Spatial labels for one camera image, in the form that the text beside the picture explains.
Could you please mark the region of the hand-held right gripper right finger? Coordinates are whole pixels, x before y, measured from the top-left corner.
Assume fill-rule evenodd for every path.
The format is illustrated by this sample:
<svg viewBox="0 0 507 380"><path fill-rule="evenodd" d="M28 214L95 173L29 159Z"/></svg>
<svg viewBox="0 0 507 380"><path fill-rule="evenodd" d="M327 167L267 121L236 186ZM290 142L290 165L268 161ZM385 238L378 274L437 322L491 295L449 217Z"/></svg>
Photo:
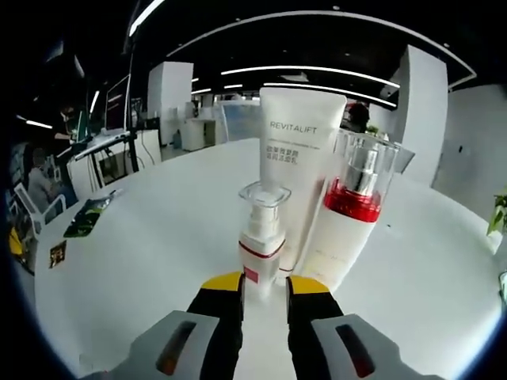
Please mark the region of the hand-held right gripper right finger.
<svg viewBox="0 0 507 380"><path fill-rule="evenodd" d="M315 279L289 276L288 348L298 379L399 379L399 349L355 314L344 314Z"/></svg>

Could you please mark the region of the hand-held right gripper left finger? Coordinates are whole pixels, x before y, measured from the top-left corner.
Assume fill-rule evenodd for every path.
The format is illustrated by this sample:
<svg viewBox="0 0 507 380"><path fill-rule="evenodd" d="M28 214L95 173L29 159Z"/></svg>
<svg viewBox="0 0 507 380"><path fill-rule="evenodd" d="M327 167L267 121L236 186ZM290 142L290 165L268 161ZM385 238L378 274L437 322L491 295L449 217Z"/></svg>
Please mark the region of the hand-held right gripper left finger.
<svg viewBox="0 0 507 380"><path fill-rule="evenodd" d="M242 348L244 274L203 283L185 311L174 310L136 338L130 379L232 379Z"/></svg>

